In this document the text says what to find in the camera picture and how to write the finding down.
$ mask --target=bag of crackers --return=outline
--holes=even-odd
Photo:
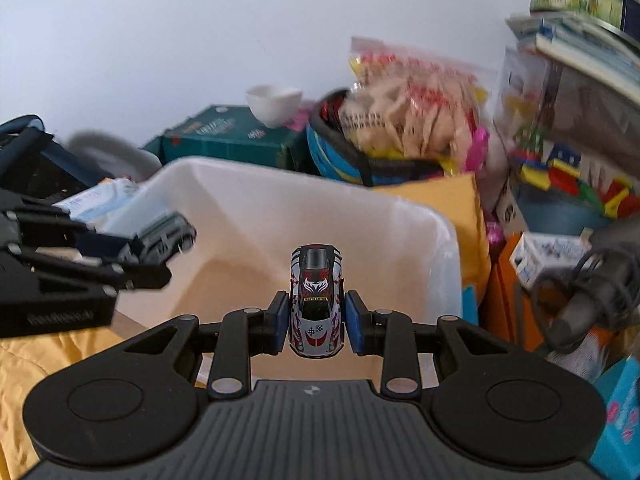
[[[480,125],[491,70],[352,38],[356,84],[340,108],[345,136],[374,158],[431,159],[453,173],[484,163],[488,133]]]

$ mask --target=toy car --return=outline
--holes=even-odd
[[[304,245],[291,256],[289,343],[309,358],[336,355],[344,343],[342,256],[331,245]]]
[[[193,247],[196,229],[179,213],[164,215],[136,236],[118,255],[121,262],[157,265]]]

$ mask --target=red block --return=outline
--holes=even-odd
[[[551,186],[562,189],[570,195],[578,196],[580,194],[578,180],[558,168],[549,168],[549,181]]]
[[[625,189],[625,186],[620,184],[618,181],[614,180],[611,183],[611,186],[609,186],[609,189],[607,189],[607,192],[602,196],[602,203],[606,204],[609,200],[615,197],[623,189]]]
[[[510,151],[509,155],[515,158],[519,158],[520,160],[527,160],[527,161],[533,161],[533,162],[541,161],[541,158],[537,153],[527,152],[525,150],[514,149]]]
[[[637,212],[640,212],[640,198],[635,195],[628,195],[618,206],[618,218],[626,218]]]

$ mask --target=plastic bin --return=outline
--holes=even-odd
[[[290,289],[291,252],[309,243],[340,249],[345,290],[357,290],[369,308],[399,310],[415,322],[462,315],[456,234],[429,207],[318,177],[188,157],[159,171],[103,230],[133,235],[168,210],[185,215],[198,237],[171,261],[164,290],[120,295],[118,311],[145,327],[184,313],[215,322],[238,308],[266,308],[276,291]],[[434,384],[430,358],[424,363],[423,383]],[[306,360],[286,345],[279,356],[252,358],[252,374],[377,381],[380,358],[359,358],[346,344],[331,359]]]

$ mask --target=yellow padded envelope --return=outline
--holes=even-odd
[[[463,285],[484,296],[491,264],[476,184],[471,174],[376,188],[433,207],[456,228]],[[22,424],[29,391],[47,375],[121,341],[108,329],[0,340],[0,480],[20,478],[37,461]]]
[[[456,228],[460,247],[462,285],[473,285],[480,304],[491,273],[489,243],[484,216],[472,173],[400,186],[381,186],[377,192],[401,196],[412,202],[433,207]]]
[[[1,480],[20,478],[38,461],[22,423],[29,391],[44,377],[121,341],[105,328],[0,340]]]

